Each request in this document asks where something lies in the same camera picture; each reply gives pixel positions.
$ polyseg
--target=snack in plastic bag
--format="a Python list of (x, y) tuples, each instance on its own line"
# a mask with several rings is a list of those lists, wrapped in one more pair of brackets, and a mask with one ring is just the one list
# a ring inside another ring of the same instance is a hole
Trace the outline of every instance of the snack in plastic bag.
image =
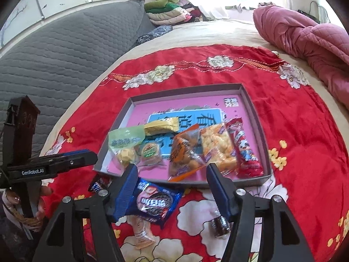
[(180, 181), (205, 166), (202, 158), (194, 152), (199, 135), (200, 127), (195, 124), (173, 138), (169, 181)]
[(138, 164), (139, 157), (135, 147), (138, 147), (144, 138), (142, 125), (119, 128), (108, 133), (108, 146), (122, 166), (127, 167), (129, 164)]
[(149, 142), (139, 147), (142, 165), (157, 165), (162, 162), (161, 147), (158, 142)]
[(136, 237), (136, 249), (142, 249), (155, 242), (155, 237), (151, 232), (151, 224), (135, 215), (128, 216), (131, 223), (134, 236)]
[(263, 167), (246, 139), (242, 118), (232, 119), (226, 123), (226, 126), (236, 147), (240, 162), (237, 175), (241, 178), (262, 176), (264, 173)]
[(146, 136), (165, 134), (179, 131), (178, 117), (155, 120), (144, 125)]
[(200, 135), (207, 164), (216, 164), (223, 175), (238, 167), (236, 151), (224, 123), (203, 128)]
[(163, 227), (183, 195), (182, 190), (160, 187), (138, 179), (126, 215), (136, 215)]

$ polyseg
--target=green snack bag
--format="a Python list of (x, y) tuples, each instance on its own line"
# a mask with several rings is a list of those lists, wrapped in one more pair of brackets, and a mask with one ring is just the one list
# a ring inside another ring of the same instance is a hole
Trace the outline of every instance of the green snack bag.
[(108, 133), (110, 151), (124, 168), (129, 164), (138, 164), (138, 146), (145, 139), (144, 126), (119, 128)]

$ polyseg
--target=dark patterned pillow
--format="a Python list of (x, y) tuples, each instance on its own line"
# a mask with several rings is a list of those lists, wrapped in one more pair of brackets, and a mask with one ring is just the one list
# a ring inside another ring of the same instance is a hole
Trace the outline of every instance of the dark patterned pillow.
[(161, 25), (159, 26), (158, 28), (156, 29), (153, 29), (151, 32), (145, 34), (145, 35), (142, 35), (140, 36), (137, 41), (136, 41), (136, 46), (137, 45), (140, 45), (140, 44), (143, 44), (147, 41), (150, 41), (156, 37), (159, 37), (159, 36), (163, 36), (165, 33), (168, 33), (170, 31), (172, 31), (172, 26), (171, 25)]

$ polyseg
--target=pink box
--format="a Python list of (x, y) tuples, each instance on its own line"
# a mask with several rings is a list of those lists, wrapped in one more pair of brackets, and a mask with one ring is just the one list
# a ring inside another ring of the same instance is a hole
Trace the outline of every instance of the pink box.
[[(217, 109), (221, 109), (227, 120), (240, 117), (243, 119), (246, 137), (264, 169), (264, 176), (257, 178), (239, 179), (234, 172), (226, 177), (233, 180), (237, 187), (262, 185), (270, 177), (271, 171), (268, 147), (254, 105), (242, 84), (195, 86), (132, 97), (124, 105), (110, 131), (145, 124), (149, 116), (154, 113), (179, 109), (184, 109), (190, 113), (193, 112), (193, 109), (208, 107), (216, 112)], [(191, 125), (195, 123), (195, 119), (191, 119)], [(139, 176), (156, 183), (208, 187), (205, 168), (181, 182), (168, 182), (168, 164), (168, 160), (164, 160), (162, 166), (141, 169)], [(108, 137), (98, 153), (98, 162), (95, 164), (94, 170), (111, 176), (120, 176), (123, 172), (117, 161), (112, 160), (112, 154), (108, 150)]]

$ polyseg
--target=green towel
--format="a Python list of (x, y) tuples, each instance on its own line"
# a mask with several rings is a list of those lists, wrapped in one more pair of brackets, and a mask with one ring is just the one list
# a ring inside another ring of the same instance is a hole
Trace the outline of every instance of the green towel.
[(154, 2), (145, 3), (144, 8), (146, 10), (150, 10), (150, 9), (154, 9), (154, 8), (163, 8), (166, 6), (168, 1), (170, 1), (170, 0), (156, 0)]
[(179, 5), (173, 4), (173, 3), (167, 3), (165, 7), (162, 8), (153, 8), (150, 10), (146, 10), (147, 13), (152, 13), (152, 14), (161, 14), (161, 13), (166, 13), (170, 12), (175, 8), (178, 8)]

